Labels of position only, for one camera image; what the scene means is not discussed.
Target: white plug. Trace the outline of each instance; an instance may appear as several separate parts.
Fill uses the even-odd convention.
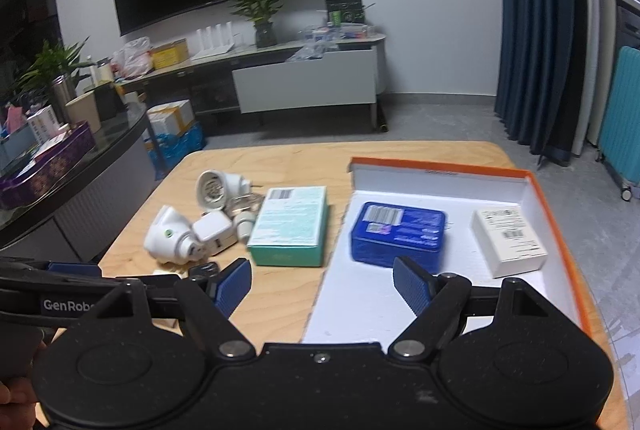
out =
[[[238,240],[246,245],[254,230],[256,216],[253,212],[240,212],[234,217],[234,228],[238,234]]]
[[[196,199],[206,212],[222,210],[233,198],[251,192],[251,181],[240,174],[207,170],[196,182]]]
[[[144,248],[161,264],[186,264],[205,256],[188,219],[172,206],[163,206],[146,232]]]
[[[231,220],[216,210],[193,223],[193,234],[204,245],[207,256],[215,255],[238,241]]]

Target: curtain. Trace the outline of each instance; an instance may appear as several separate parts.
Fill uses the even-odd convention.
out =
[[[566,164],[580,110],[586,0],[504,0],[495,111],[510,139]]]

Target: radiator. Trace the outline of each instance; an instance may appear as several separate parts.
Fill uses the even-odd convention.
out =
[[[613,169],[640,182],[640,51],[620,49],[605,112],[600,150]]]

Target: bottle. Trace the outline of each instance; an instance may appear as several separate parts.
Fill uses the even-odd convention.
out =
[[[97,87],[98,83],[100,82],[100,78],[98,78],[98,71],[95,68],[95,64],[94,64],[94,61],[91,58],[91,55],[88,55],[88,57],[86,58],[86,61],[92,64],[89,67],[89,72],[91,73],[92,84],[94,84],[94,87]]]

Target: open cardboard box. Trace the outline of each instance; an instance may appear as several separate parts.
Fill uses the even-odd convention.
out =
[[[350,170],[353,195],[303,342],[380,342],[386,350],[415,319],[394,288],[391,269],[351,258],[351,229],[367,201],[444,211],[447,225],[440,272],[454,272],[484,286],[500,286],[503,278],[491,276],[471,230],[472,215],[479,208],[519,204],[548,257],[540,270],[516,276],[535,287],[575,324],[588,327],[586,310],[577,294],[575,265],[531,172],[374,158],[354,158]],[[469,318],[465,331],[486,326],[491,320]]]

